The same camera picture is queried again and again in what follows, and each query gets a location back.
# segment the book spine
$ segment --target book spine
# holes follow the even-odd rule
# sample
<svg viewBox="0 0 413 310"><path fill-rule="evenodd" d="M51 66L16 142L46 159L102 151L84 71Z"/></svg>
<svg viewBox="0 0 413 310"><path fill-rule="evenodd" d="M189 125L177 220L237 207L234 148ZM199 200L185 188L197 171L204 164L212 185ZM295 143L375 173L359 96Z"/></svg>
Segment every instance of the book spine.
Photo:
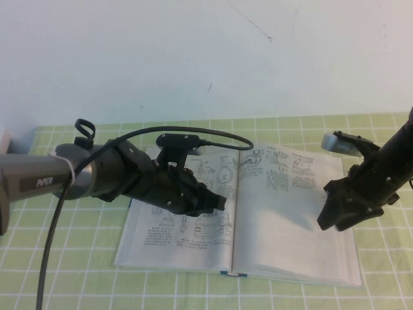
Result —
<svg viewBox="0 0 413 310"><path fill-rule="evenodd" d="M242 276L244 278L246 278L248 276L246 273L237 273L237 274L235 274L235 273L228 273L228 271L221 271L221 274L223 274L225 276L238 276L238 277Z"/></svg>

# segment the black handle loop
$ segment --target black handle loop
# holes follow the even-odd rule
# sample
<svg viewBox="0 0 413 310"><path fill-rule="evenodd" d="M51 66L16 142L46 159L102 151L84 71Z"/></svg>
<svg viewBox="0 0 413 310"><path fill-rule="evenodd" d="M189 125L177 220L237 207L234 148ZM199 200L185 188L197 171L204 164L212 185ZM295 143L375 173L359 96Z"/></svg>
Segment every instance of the black handle loop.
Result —
<svg viewBox="0 0 413 310"><path fill-rule="evenodd" d="M86 138L93 140L95 138L95 133L96 133L96 127L95 125L93 125L91 122L82 119L82 118L78 118L76 123L75 123L75 128L82 134L84 135Z"/></svg>

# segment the black cable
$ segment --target black cable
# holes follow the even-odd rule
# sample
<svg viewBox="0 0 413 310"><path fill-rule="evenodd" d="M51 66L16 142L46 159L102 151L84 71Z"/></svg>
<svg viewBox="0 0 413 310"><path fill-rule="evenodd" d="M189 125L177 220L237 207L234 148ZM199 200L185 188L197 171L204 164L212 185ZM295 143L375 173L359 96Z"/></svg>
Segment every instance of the black cable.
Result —
<svg viewBox="0 0 413 310"><path fill-rule="evenodd" d="M196 127L181 127L181 126L158 126L158 127L150 127L150 128L144 128L144 129L139 129L135 130L132 132L129 132L128 134L124 134L123 136L120 136L111 142L103 145L98 151L90 155L87 159L85 159L82 163L79 164L79 166L76 167L75 169L75 176L77 176L89 163L94 161L97 157L102 155L104 152L106 152L108 149L111 149L112 147L115 147L117 144L121 143L122 141L125 141L127 139L133 138L135 136L138 136L140 134L148 134L150 132L158 132L158 131L185 131L185 132L198 132L198 133L203 133L203 134L212 134L215 136L222 136L234 140L241 141L243 143L246 143L248 146L247 147L237 147L234 145L227 145L227 144L222 144L222 143L214 143L207 141L205 145L213 145L216 147L223 147L226 149L233 149L233 150L251 150L254 148L254 144L243 137L237 136L235 134L229 134L227 132L223 131L218 131L218 130L212 130L212 129L205 129L205 128L196 128ZM50 228L47 234L47 239L45 243L45 250L43 251L43 257L41 260L41 267L40 267L40 274L39 274L39 285L37 286L37 300L36 300L36 310L41 310L42 303L43 303L43 292L45 290L45 282L46 282L46 270L47 270L47 263L49 259L49 253L50 253L50 248L52 247L52 241L53 241L53 236L54 232L56 230L57 226L57 221L59 219L59 215L61 212L61 209L63 207L63 203L65 202L66 196L69 192L70 188L70 182L72 181L72 177L70 176L67 182L65 183L65 186L63 187L62 194L59 198L59 201L57 202L56 209L53 214L52 222L50 223Z"/></svg>
<svg viewBox="0 0 413 310"><path fill-rule="evenodd" d="M62 195L57 202L56 209L53 214L52 222L50 223L49 232L47 234L47 239L45 243L45 250L43 251L43 257L41 259L41 266L39 272L39 285L37 286L37 300L36 300L36 310L41 310L43 303L43 291L45 290L46 282L46 269L47 263L49 260L50 248L52 247L52 241L54 232L56 230L57 220L59 219L60 211L62 209L63 203L65 202L66 196L69 192L70 182L72 181L72 176L69 176L69 179L63 187Z"/></svg>

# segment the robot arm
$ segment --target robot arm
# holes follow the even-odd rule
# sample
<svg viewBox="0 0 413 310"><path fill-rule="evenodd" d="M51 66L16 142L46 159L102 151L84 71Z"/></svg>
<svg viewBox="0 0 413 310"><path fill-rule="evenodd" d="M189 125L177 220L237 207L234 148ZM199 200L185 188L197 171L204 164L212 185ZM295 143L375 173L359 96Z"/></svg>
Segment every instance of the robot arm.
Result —
<svg viewBox="0 0 413 310"><path fill-rule="evenodd" d="M113 143L113 147L100 152L105 146L94 145L94 133L80 127L79 122L94 132L93 124L78 120L76 128L86 137L76 138L74 144L58 146L56 154L73 167L78 167L93 154L99 153L99 156L76 176L65 199L92 196L111 202L119 195L125 195L187 216L224 210L226 199L208 190L195 179L191 170L184 168L188 154L199 154L202 146L211 142L195 135L162 134L157 139L162 151L156 160L151 160L127 140ZM175 127L172 130L188 129ZM226 135L249 144L247 149L254 147L246 139ZM10 202L49 192L60 196L70 173L69 164L61 158L0 155L0 234L3 235L8 227Z"/></svg>
<svg viewBox="0 0 413 310"><path fill-rule="evenodd" d="M317 221L325 230L335 225L344 231L355 224L384 214L396 191L413 177L413 109L407 122L381 148L361 136L342 132L326 135L322 147L332 152L363 156L348 176L325 187L327 201Z"/></svg>

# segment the black bracket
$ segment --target black bracket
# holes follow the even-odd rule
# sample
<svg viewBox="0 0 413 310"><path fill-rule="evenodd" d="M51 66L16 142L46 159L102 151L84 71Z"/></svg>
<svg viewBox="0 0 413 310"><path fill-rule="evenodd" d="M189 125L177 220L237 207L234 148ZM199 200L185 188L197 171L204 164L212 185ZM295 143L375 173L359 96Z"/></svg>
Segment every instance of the black bracket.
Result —
<svg viewBox="0 0 413 310"><path fill-rule="evenodd" d="M348 178L332 180L324 190L328 196L317 219L322 230L335 225L338 231L345 231L355 224L384 214L381 206L374 205L354 191Z"/></svg>
<svg viewBox="0 0 413 310"><path fill-rule="evenodd" d="M85 120L85 119L77 119L75 123L75 128L85 136L84 137L76 137L74 144L79 145L80 147L90 150L93 147L93 139L95 138L95 133L96 133L96 127L93 125L91 122Z"/></svg>
<svg viewBox="0 0 413 310"><path fill-rule="evenodd" d="M203 141L193 134L162 134L156 139L157 146L162 148L156 161L162 169L171 162L176 163L176 169L181 172L190 150L202 146Z"/></svg>
<svg viewBox="0 0 413 310"><path fill-rule="evenodd" d="M343 140L345 142L353 144L365 159L371 157L380 149L380 147L375 145L373 141L362 138L361 136L344 134L341 131L335 131L333 132L333 135L335 135L339 140Z"/></svg>

